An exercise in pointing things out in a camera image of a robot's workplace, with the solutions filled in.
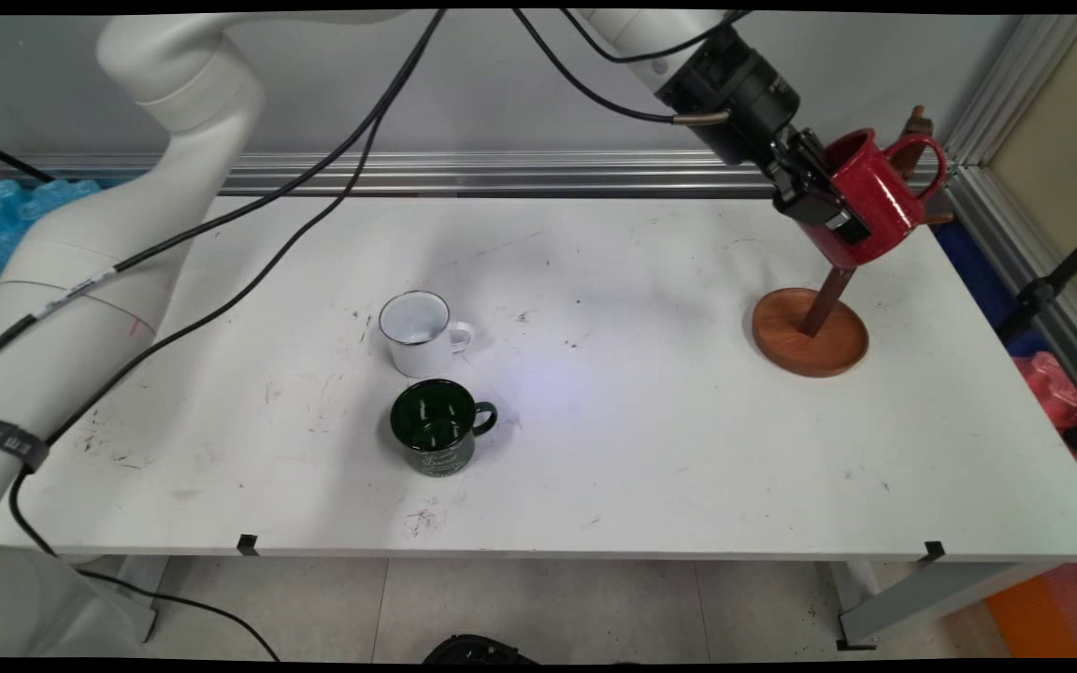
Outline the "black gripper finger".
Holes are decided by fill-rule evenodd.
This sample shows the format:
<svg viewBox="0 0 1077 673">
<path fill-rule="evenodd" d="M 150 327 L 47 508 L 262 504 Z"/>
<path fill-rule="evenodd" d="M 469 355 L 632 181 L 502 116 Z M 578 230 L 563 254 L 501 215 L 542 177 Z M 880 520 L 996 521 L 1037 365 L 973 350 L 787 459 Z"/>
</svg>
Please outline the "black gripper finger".
<svg viewBox="0 0 1077 673">
<path fill-rule="evenodd" d="M 811 128 L 783 128 L 783 165 L 798 180 L 830 180 L 833 163 Z"/>
<path fill-rule="evenodd" d="M 775 193 L 772 204 L 783 216 L 799 224 L 820 227 L 839 242 L 856 246 L 870 238 L 872 232 L 840 195 L 830 190 L 825 180 L 813 179 L 811 172 L 803 178 L 792 174 L 786 167 L 772 167 Z"/>
</svg>

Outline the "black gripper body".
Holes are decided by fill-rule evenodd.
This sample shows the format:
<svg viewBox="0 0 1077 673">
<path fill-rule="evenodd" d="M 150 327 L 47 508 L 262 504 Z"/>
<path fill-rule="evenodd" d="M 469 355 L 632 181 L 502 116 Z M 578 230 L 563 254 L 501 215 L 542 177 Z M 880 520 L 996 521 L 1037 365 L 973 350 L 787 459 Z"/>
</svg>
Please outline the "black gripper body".
<svg viewBox="0 0 1077 673">
<path fill-rule="evenodd" d="M 789 82 L 732 26 L 701 43 L 655 98 L 679 115 L 726 112 L 726 121 L 693 132 L 727 165 L 749 162 L 760 169 L 778 162 L 773 148 L 800 107 Z"/>
</svg>

